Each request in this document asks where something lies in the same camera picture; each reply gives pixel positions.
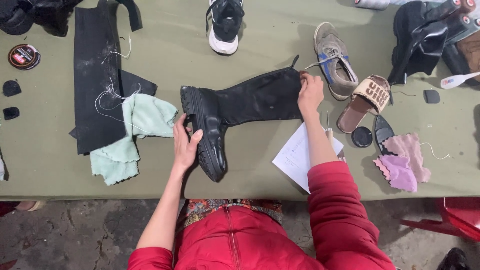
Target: zipper pull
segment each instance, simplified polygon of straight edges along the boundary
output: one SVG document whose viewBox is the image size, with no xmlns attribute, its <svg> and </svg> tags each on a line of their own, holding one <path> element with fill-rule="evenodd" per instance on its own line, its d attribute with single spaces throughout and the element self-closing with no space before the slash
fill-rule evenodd
<svg viewBox="0 0 480 270">
<path fill-rule="evenodd" d="M 295 56 L 295 58 L 293 59 L 293 62 L 292 64 L 290 65 L 290 68 L 294 68 L 295 67 L 295 63 L 297 62 L 297 60 L 299 59 L 300 55 L 297 54 L 297 56 Z"/>
</svg>

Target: gray suede sneaker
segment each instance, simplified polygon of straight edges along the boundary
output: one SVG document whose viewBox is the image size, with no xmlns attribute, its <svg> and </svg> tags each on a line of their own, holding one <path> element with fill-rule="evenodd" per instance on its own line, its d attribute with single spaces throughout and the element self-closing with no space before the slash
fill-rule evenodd
<svg viewBox="0 0 480 270">
<path fill-rule="evenodd" d="M 328 82 L 330 93 L 336 100 L 346 100 L 359 84 L 358 78 L 348 61 L 347 47 L 329 22 L 321 23 L 313 36 L 313 47 L 319 65 Z"/>
</svg>

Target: pink cloth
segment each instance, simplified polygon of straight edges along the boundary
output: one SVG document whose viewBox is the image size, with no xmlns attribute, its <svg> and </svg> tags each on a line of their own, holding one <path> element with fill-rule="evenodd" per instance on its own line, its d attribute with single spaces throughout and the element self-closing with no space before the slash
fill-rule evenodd
<svg viewBox="0 0 480 270">
<path fill-rule="evenodd" d="M 385 167 L 385 165 L 380 161 L 380 157 L 376 160 L 373 160 L 375 165 L 383 172 L 385 179 L 390 180 L 390 171 Z"/>
<path fill-rule="evenodd" d="M 420 150 L 420 139 L 418 134 L 396 135 L 386 139 L 382 144 L 388 151 L 401 157 L 408 157 L 410 162 L 408 165 L 413 171 L 418 183 L 428 182 L 432 173 L 429 169 L 424 168 L 423 156 Z"/>
<path fill-rule="evenodd" d="M 408 157 L 384 155 L 379 156 L 379 160 L 389 171 L 391 187 L 417 192 L 417 181 L 412 169 L 408 165 L 410 161 Z"/>
</svg>

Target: white sneaker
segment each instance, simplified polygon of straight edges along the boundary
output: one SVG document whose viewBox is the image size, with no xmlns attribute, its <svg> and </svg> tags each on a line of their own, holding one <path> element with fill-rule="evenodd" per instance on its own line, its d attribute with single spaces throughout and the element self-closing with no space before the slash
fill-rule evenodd
<svg viewBox="0 0 480 270">
<path fill-rule="evenodd" d="M 243 12 L 243 0 L 209 0 L 210 7 L 205 15 L 208 32 L 208 15 L 212 12 L 212 28 L 208 33 L 210 47 L 218 53 L 232 54 L 239 46 Z"/>
</svg>

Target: wooden handle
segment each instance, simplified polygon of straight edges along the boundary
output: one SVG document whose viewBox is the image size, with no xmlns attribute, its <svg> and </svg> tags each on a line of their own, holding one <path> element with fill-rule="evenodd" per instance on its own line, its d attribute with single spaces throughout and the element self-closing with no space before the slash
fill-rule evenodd
<svg viewBox="0 0 480 270">
<path fill-rule="evenodd" d="M 328 141 L 330 142 L 330 145 L 333 147 L 333 130 L 329 128 L 325 131 L 325 134 L 327 134 Z"/>
</svg>

